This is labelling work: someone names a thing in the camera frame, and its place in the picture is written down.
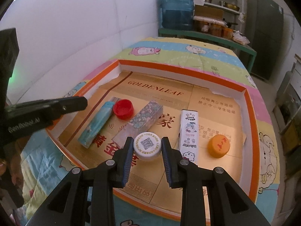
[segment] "triangular cutout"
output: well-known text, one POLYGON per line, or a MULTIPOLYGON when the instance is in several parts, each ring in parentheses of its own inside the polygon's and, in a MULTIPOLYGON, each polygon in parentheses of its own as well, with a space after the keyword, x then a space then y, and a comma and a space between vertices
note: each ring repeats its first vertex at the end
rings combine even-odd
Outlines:
POLYGON ((249 209, 247 204, 243 201, 242 198, 240 198, 240 196, 237 194, 237 192, 233 189, 233 187, 228 182, 225 183, 225 189, 230 203, 230 208, 233 214, 246 211, 249 209))
POLYGON ((52 211, 63 213, 66 207, 70 188, 71 182, 66 183, 64 187, 55 195, 53 200, 48 204, 47 208, 52 211))

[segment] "brown stripe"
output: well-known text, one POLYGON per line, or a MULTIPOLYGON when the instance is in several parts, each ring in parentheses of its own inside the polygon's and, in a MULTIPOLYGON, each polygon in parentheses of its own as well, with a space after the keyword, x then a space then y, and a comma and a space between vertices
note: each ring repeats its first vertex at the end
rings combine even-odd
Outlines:
POLYGON ((93 111, 97 108, 97 106, 99 106, 99 104, 101 103, 101 101, 103 101, 103 99, 108 95, 108 93, 114 89, 115 87, 117 87, 118 85, 120 85, 122 82, 124 82, 133 72, 131 71, 125 78, 123 78, 120 82, 118 82, 116 85, 112 86, 109 90, 106 91, 106 93, 100 98, 100 100, 96 103, 96 105, 91 109, 91 111, 89 112, 89 114, 85 117, 85 119, 82 121, 82 123, 79 125, 79 127, 75 130, 75 132, 71 135, 71 137, 68 139, 68 141, 64 144, 65 147, 68 146, 68 144, 71 142, 71 140, 75 137, 75 135, 79 132, 79 130, 82 128, 82 126, 85 124, 85 122, 87 121, 87 119, 91 116, 91 114, 93 113, 93 111))

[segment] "table leg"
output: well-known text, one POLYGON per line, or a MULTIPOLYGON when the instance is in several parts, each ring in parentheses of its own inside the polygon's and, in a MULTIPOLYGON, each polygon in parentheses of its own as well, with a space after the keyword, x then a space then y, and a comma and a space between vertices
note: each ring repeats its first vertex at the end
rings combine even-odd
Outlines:
POLYGON ((254 64, 255 58, 256 58, 256 55, 250 54, 249 60, 248 60, 248 66, 247 66, 247 71, 249 73, 251 73, 251 70, 253 68, 253 64, 254 64))

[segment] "barcode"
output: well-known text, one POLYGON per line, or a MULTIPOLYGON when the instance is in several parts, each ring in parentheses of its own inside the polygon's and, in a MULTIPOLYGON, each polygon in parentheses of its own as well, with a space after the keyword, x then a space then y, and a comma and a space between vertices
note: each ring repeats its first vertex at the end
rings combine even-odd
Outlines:
POLYGON ((143 145, 143 148, 145 150, 147 150, 148 148, 150 148, 151 146, 154 146, 154 143, 151 141, 150 138, 147 138, 143 141, 141 141, 141 144, 143 145))
POLYGON ((117 98, 117 97, 112 97, 110 101, 116 103, 119 100, 121 100, 121 99, 117 98))

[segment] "green table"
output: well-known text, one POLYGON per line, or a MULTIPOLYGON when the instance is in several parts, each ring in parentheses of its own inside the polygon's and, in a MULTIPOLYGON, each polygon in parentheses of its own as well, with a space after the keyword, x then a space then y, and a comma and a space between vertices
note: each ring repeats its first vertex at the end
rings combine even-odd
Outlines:
POLYGON ((175 37, 179 36, 188 36, 188 37, 194 37, 194 38, 200 38, 205 40, 214 41, 223 45, 230 46, 232 48, 237 48, 238 50, 241 50, 243 52, 246 52, 249 54, 249 60, 248 60, 248 66, 246 67, 247 71, 250 73, 257 55, 257 52, 249 47, 248 45, 241 45, 239 43, 236 43, 232 40, 228 40, 222 37, 214 36, 211 34, 201 33, 197 31, 181 31, 181 30, 170 30, 170 29, 164 29, 159 28, 158 29, 159 36, 163 35, 173 35, 175 37))

